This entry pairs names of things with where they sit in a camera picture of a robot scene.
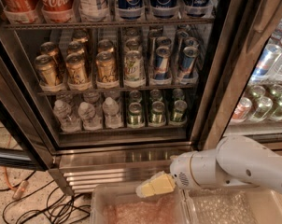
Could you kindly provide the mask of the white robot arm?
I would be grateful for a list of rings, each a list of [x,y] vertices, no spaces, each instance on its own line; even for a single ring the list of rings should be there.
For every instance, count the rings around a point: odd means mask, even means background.
[[[158,172],[137,186],[140,198],[180,189],[263,187],[282,194],[282,157],[245,136],[222,138],[214,149],[173,158],[170,172]]]

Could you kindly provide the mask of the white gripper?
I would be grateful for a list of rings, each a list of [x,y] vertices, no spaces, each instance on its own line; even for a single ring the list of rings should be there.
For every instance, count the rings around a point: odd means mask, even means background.
[[[187,152],[174,157],[170,165],[171,175],[166,173],[156,174],[150,179],[150,184],[142,184],[136,188],[136,195],[140,198],[147,198],[153,196],[154,193],[170,193],[175,190],[176,184],[180,189],[197,189],[198,184],[191,170],[191,159],[193,155],[194,152]]]

